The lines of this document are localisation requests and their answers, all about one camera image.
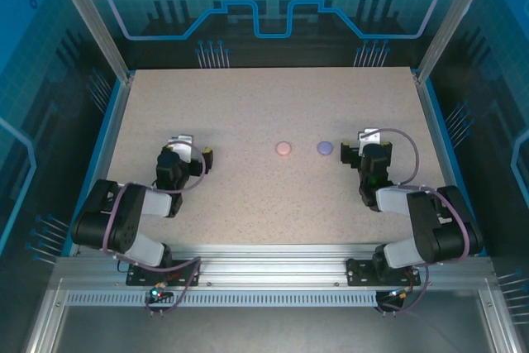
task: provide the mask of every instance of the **glass panel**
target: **glass panel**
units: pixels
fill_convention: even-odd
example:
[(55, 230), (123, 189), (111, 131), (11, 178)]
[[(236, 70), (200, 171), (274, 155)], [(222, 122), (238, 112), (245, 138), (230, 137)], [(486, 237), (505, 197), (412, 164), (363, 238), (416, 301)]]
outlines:
[(141, 69), (417, 66), (452, 0), (95, 2)]
[(70, 0), (0, 0), (0, 10), (0, 351), (9, 352), (24, 349), (116, 78)]
[(493, 349), (482, 316), (465, 292), (427, 293), (396, 320), (374, 308), (178, 308), (153, 327), (143, 308), (78, 307), (67, 309), (57, 352), (485, 353)]
[[(529, 271), (528, 2), (474, 0), (431, 75), (447, 137), (500, 274)], [(513, 301), (513, 312), (527, 312), (528, 303)]]

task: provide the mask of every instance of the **speckled tabletop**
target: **speckled tabletop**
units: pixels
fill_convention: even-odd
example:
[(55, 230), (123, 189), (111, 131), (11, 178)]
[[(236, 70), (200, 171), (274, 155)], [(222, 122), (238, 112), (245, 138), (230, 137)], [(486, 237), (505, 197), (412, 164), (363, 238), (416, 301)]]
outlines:
[[(372, 212), (356, 170), (340, 162), (340, 142), (366, 127), (395, 127), (417, 142), (414, 183), (441, 186), (408, 68), (139, 70), (108, 178), (150, 184), (156, 157), (178, 134), (214, 150), (212, 172), (183, 196), (175, 218), (143, 217), (141, 230), (169, 244), (311, 244), (395, 241), (409, 219)], [(410, 144), (393, 142), (390, 177), (413, 169)], [(287, 141), (287, 157), (275, 145)], [(317, 153), (330, 141), (329, 156)]]

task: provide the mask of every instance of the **aluminum frame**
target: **aluminum frame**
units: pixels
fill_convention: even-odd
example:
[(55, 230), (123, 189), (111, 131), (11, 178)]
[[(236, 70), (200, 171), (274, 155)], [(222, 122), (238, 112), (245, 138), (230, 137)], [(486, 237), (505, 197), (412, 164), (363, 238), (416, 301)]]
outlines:
[[(391, 288), (348, 287), (347, 259), (368, 259), (377, 245), (277, 245), (277, 246), (176, 246), (174, 258), (203, 258), (201, 277), (193, 291), (245, 297), (257, 292), (373, 293)], [(60, 332), (64, 306), (69, 295), (88, 297), (94, 293), (136, 294), (145, 287), (127, 287), (125, 274), (116, 272), (117, 262), (100, 251), (83, 250), (72, 258), (59, 258), (50, 279), (36, 327), (26, 353), (51, 352)], [(522, 351), (503, 300), (492, 261), (472, 257), (459, 264), (431, 266), (431, 291), (479, 292), (493, 345), (497, 352)], [(98, 302), (93, 306), (106, 306)], [(108, 306), (137, 307), (138, 302)]]
[(433, 141), (434, 149), (436, 150), (437, 158), (439, 159), (439, 165), (441, 166), (441, 172), (445, 179), (445, 183), (458, 185), (457, 178), (455, 177), (454, 165), (451, 163), (448, 150), (443, 143), (441, 124), (436, 118), (436, 111), (431, 97), (428, 94), (427, 83), (426, 81), (419, 83), (417, 75), (414, 76), (414, 79), (417, 87), (417, 94), (421, 101), (424, 116), (427, 120), (431, 140)]
[(110, 64), (112, 71), (122, 83), (126, 84), (131, 73), (93, 0), (72, 0), (72, 2), (98, 43), (99, 49)]
[(422, 58), (421, 64), (417, 69), (419, 83), (424, 83), (430, 76), (430, 73), (440, 59), (452, 35), (454, 35), (457, 26), (469, 10), (473, 0), (454, 0), (450, 9), (446, 13), (439, 30), (431, 41), (427, 52)]

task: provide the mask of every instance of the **enclosure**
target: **enclosure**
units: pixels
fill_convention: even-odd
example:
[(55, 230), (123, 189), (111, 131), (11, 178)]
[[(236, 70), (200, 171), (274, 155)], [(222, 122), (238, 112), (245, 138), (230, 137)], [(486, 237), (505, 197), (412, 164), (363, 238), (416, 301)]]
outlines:
[[(529, 0), (0, 9), (0, 351), (527, 349)], [(371, 127), (412, 136), (414, 183), (456, 185), (485, 240), (431, 266), (425, 298), (394, 320), (374, 310), (391, 288), (352, 288), (344, 266), (412, 234), (409, 218), (370, 211), (340, 162)], [(141, 310), (148, 288), (69, 232), (96, 180), (150, 186), (179, 134), (215, 160), (175, 218), (141, 221), (174, 258), (202, 257), (162, 320)], [(402, 181), (412, 148), (383, 138)]]

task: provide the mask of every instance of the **wire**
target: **wire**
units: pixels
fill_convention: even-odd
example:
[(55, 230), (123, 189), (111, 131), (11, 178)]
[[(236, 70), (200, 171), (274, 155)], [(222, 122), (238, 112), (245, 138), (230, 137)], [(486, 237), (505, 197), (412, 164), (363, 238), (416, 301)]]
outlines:
[(169, 281), (171, 281), (171, 280), (176, 279), (176, 278), (179, 277), (179, 276), (180, 276), (180, 273), (173, 273), (172, 275), (167, 276), (167, 278), (165, 279), (165, 281), (166, 281), (166, 282), (169, 282)]
[(406, 277), (410, 280), (410, 287), (409, 288), (410, 288), (410, 293), (412, 293), (413, 292), (413, 273), (408, 271), (406, 273)]
[(119, 261), (117, 262), (117, 265), (116, 265), (117, 271), (118, 271), (119, 273), (129, 273), (128, 270), (120, 270), (120, 269), (119, 269), (119, 265), (120, 265), (120, 263), (121, 263), (121, 261), (119, 260)]
[(149, 305), (149, 301), (146, 300), (145, 301), (145, 308), (150, 312), (151, 316), (153, 313), (155, 312), (160, 312), (160, 314), (165, 314), (165, 313), (169, 313), (169, 312), (172, 312), (173, 310), (176, 309), (176, 307), (178, 307), (178, 305), (181, 304), (181, 302), (183, 301), (183, 299), (185, 298), (185, 295), (186, 293), (188, 293), (188, 290), (189, 290), (189, 287), (191, 286), (191, 283), (193, 282), (193, 279), (196, 275), (196, 273), (198, 272), (198, 267), (200, 266), (200, 261), (198, 261), (196, 263), (196, 265), (194, 266), (193, 268), (193, 271), (191, 272), (191, 274), (189, 275), (189, 278), (188, 278), (188, 281), (186, 282), (185, 286), (183, 287), (183, 291), (182, 293), (180, 294), (180, 296), (178, 297), (178, 299), (176, 301), (174, 301), (174, 303), (169, 307), (169, 308), (166, 308), (166, 309), (160, 309), (159, 311), (155, 311), (152, 309), (152, 307)]
[(415, 152), (415, 169), (413, 170), (412, 175), (410, 175), (410, 177), (408, 179), (398, 183), (397, 185), (409, 184), (410, 182), (412, 182), (415, 179), (415, 177), (417, 177), (417, 173), (419, 172), (419, 164), (420, 163), (419, 163), (419, 149), (417, 148), (417, 144), (415, 143), (415, 141), (406, 132), (401, 131), (401, 130), (399, 130), (397, 128), (379, 128), (378, 130), (365, 133), (360, 138), (367, 138), (368, 136), (372, 136), (373, 134), (377, 134), (379, 132), (395, 132), (397, 134), (400, 134), (404, 138), (406, 138), (410, 142), (410, 144), (412, 144), (413, 151)]
[(417, 306), (417, 304), (421, 301), (422, 297), (424, 297), (424, 294), (427, 293), (428, 284), (430, 283), (430, 269), (428, 268), (428, 265), (425, 265), (424, 270), (426, 272), (426, 276), (424, 278), (424, 287), (422, 287), (422, 290), (419, 293), (419, 295), (417, 296), (417, 299), (415, 299), (411, 304), (409, 304), (405, 308), (402, 308), (402, 309), (399, 308), (398, 311), (395, 312), (395, 314), (409, 312), (410, 310), (412, 310), (414, 307)]

